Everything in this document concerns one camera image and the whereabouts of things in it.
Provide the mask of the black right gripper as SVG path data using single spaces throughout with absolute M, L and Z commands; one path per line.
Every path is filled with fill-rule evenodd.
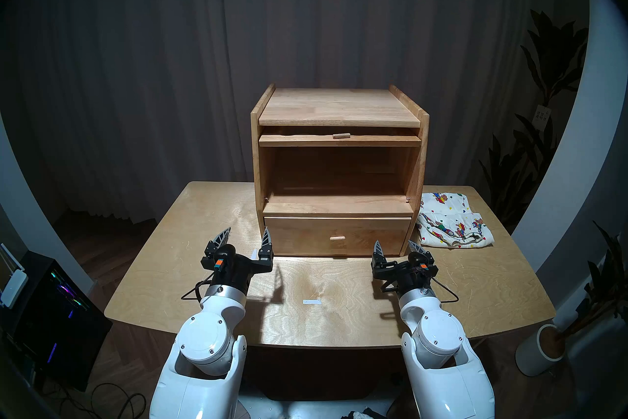
M 412 240 L 407 245 L 408 261 L 388 262 L 379 240 L 376 240 L 371 269 L 373 278 L 384 282 L 380 287 L 382 293 L 395 293 L 402 297 L 412 290 L 432 290 L 431 280 L 438 273 L 432 254 Z

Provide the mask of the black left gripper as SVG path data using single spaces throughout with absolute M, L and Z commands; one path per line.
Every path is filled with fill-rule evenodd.
M 208 242 L 201 265 L 213 271 L 210 286 L 231 287 L 246 295 L 253 275 L 273 270 L 274 253 L 270 231 L 265 227 L 258 260 L 240 254 L 215 254 L 227 244 L 230 232 L 231 227 L 228 227 Z

